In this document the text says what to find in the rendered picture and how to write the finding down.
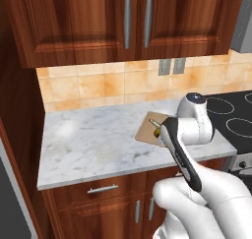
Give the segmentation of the grey fridge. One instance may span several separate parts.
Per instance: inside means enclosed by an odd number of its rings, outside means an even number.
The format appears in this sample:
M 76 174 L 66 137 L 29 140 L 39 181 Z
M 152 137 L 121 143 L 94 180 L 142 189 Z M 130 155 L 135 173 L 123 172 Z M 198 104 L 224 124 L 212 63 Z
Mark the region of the grey fridge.
M 38 239 L 7 153 L 0 141 L 0 239 Z

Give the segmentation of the grey wall outlet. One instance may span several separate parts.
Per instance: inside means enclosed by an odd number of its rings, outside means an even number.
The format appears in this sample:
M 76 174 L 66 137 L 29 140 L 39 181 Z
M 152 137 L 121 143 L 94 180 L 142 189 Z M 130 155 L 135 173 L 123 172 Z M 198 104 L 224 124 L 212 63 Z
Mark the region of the grey wall outlet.
M 183 74 L 185 69 L 185 58 L 176 58 L 174 60 L 173 73 L 175 75 Z
M 159 60 L 159 67 L 158 67 L 158 74 L 160 76 L 166 76 L 170 72 L 170 66 L 171 66 L 171 59 L 160 59 Z

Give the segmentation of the brown wooden cutting board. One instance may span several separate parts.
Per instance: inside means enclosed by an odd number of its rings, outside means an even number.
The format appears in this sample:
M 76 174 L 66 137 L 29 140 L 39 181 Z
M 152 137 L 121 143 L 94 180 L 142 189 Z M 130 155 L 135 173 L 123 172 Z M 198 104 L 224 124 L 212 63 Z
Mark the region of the brown wooden cutting board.
M 150 123 L 152 118 L 160 123 L 160 135 L 154 136 L 155 126 Z M 139 142 L 156 145 L 162 148 L 174 149 L 173 141 L 178 127 L 178 119 L 167 114 L 149 111 L 145 116 L 135 139 Z

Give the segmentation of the wooden cupboard door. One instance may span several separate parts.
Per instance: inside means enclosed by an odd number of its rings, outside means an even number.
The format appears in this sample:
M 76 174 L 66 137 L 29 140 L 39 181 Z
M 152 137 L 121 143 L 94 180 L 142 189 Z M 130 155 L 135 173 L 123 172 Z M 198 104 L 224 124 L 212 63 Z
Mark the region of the wooden cupboard door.
M 142 60 L 228 52 L 242 0 L 152 0 L 145 48 L 146 0 L 138 0 L 137 56 Z
M 162 225 L 165 219 L 165 210 L 160 208 L 157 204 L 154 204 L 154 213 L 152 219 L 149 219 L 152 198 L 152 193 L 147 193 L 145 195 L 141 239 L 153 239 L 154 233 Z
M 136 223 L 138 200 L 141 210 Z M 60 211 L 60 239 L 141 239 L 144 200 L 144 195 L 118 197 Z
M 137 0 L 131 0 L 130 48 L 125 0 L 6 0 L 25 68 L 131 61 L 136 58 Z

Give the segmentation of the wooden upper cupboard door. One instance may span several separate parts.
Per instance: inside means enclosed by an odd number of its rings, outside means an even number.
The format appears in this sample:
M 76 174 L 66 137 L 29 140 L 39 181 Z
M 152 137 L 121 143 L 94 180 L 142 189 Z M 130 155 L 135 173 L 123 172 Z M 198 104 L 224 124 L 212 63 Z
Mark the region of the wooden upper cupboard door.
M 242 0 L 152 0 L 145 48 L 146 0 L 138 0 L 137 56 L 142 60 L 228 52 Z
M 125 0 L 6 0 L 25 68 L 131 61 L 136 58 L 137 0 L 131 0 L 130 48 Z

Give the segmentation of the wooden lower cupboard door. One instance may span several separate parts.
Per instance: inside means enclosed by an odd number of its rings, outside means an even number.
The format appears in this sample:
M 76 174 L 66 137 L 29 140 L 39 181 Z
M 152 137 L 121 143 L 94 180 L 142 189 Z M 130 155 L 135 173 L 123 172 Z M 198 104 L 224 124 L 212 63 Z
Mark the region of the wooden lower cupboard door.
M 138 200 L 141 210 L 136 223 Z M 118 197 L 60 211 L 60 239 L 141 239 L 144 200 L 144 195 Z
M 165 219 L 165 210 L 160 208 L 157 204 L 154 204 L 154 213 L 152 219 L 149 219 L 152 198 L 152 193 L 147 193 L 145 195 L 141 239 L 153 239 L 154 233 L 162 225 Z

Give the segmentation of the silver oven front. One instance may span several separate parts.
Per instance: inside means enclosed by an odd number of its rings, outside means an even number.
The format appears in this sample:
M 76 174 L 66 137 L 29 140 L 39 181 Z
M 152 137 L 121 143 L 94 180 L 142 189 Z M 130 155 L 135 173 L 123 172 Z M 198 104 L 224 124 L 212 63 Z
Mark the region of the silver oven front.
M 241 161 L 246 162 L 244 169 L 239 167 L 239 162 Z M 252 152 L 230 156 L 226 163 L 226 170 L 228 173 L 238 177 L 252 194 Z

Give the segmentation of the grey range hood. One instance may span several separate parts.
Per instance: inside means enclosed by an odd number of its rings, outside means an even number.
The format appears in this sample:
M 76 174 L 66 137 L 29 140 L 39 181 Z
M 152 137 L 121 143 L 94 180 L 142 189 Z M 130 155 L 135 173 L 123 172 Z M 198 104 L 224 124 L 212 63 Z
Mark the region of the grey range hood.
M 230 49 L 252 53 L 252 0 L 242 0 Z

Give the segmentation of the black hob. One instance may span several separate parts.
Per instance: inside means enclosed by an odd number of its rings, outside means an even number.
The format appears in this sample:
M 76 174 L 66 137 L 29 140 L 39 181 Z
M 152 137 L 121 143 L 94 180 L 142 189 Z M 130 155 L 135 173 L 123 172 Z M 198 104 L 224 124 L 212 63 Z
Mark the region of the black hob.
M 206 96 L 213 126 L 237 149 L 252 152 L 252 90 Z

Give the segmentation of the tall wooden side panel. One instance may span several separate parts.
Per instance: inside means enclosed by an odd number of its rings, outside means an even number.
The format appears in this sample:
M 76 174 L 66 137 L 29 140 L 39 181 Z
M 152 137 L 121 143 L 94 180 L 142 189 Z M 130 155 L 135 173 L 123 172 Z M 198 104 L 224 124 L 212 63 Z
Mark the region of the tall wooden side panel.
M 38 239 L 55 239 L 37 189 L 45 111 L 35 69 L 22 67 L 7 1 L 0 0 L 0 141 Z

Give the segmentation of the yellow-green fish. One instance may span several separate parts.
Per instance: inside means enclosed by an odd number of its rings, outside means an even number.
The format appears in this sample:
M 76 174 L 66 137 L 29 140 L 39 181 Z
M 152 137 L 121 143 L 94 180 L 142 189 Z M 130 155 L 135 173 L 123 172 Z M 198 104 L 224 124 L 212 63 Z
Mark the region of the yellow-green fish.
M 153 124 L 156 127 L 155 130 L 154 130 L 154 136 L 156 138 L 158 138 L 159 135 L 160 135 L 160 123 L 158 123 L 156 120 L 154 120 L 152 118 L 150 118 L 149 121 L 150 121 L 151 124 Z

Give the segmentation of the wooden drawer front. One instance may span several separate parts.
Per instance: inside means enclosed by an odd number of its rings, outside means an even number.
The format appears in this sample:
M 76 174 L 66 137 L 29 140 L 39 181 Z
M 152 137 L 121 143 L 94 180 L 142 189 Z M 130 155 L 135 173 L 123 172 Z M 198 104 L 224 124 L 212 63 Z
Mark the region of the wooden drawer front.
M 99 179 L 91 182 L 74 184 L 54 188 L 52 190 L 56 206 L 59 210 L 70 207 L 78 207 L 84 204 L 94 203 L 96 200 L 108 199 L 112 197 L 133 196 L 144 194 L 146 191 L 147 173 L 140 172 L 112 178 Z M 88 194 L 87 191 L 92 188 L 118 185 L 114 190 Z
M 226 157 L 220 157 L 220 158 L 213 158 L 210 160 L 202 160 L 200 161 L 200 164 L 208 168 L 216 170 L 224 170 L 226 162 L 227 162 Z M 153 190 L 155 182 L 162 179 L 178 176 L 181 176 L 181 172 L 177 166 L 151 170 L 147 173 L 146 192 L 150 193 Z

